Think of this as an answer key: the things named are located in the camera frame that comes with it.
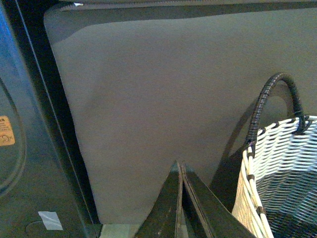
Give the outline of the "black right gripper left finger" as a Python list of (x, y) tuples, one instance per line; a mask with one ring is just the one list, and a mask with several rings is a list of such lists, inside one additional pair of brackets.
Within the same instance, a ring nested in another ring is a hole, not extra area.
[(161, 187), (147, 218), (134, 234), (135, 238), (176, 238), (182, 217), (183, 177), (175, 161)]

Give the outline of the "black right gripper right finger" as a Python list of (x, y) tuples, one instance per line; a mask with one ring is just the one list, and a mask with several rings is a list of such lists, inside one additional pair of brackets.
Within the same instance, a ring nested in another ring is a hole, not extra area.
[(190, 238), (253, 238), (220, 202), (209, 187), (186, 163), (183, 177), (182, 207)]

